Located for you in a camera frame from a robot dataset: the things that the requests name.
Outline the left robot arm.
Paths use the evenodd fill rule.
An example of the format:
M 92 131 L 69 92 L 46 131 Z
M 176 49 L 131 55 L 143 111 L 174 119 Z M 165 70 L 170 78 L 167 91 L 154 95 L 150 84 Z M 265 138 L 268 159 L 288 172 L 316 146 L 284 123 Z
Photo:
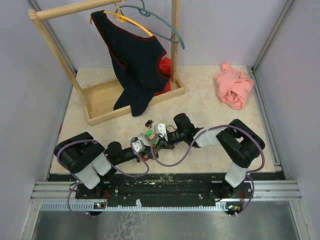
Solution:
M 113 141 L 104 148 L 94 140 L 88 132 L 60 142 L 54 148 L 58 163 L 65 168 L 77 181 L 86 186 L 86 192 L 97 199 L 103 195 L 104 186 L 101 177 L 110 174 L 113 166 L 137 159 L 150 157 L 151 141 L 144 134 L 133 139 L 132 147 L 122 148 Z

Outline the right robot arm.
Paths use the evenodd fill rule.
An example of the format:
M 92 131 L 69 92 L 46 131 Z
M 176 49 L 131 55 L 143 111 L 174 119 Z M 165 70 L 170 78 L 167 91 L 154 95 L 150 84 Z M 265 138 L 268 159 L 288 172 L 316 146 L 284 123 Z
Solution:
M 224 177 L 226 183 L 223 185 L 223 192 L 229 198 L 235 198 L 241 192 L 241 184 L 248 175 L 265 166 L 264 141 L 241 120 L 234 119 L 229 124 L 209 128 L 195 127 L 185 113 L 176 115 L 173 120 L 176 129 L 172 132 L 167 131 L 164 123 L 154 127 L 158 138 L 154 149 L 173 149 L 176 144 L 184 142 L 188 150 L 177 163 L 161 163 L 162 166 L 174 167 L 180 164 L 191 148 L 221 146 L 231 159 Z

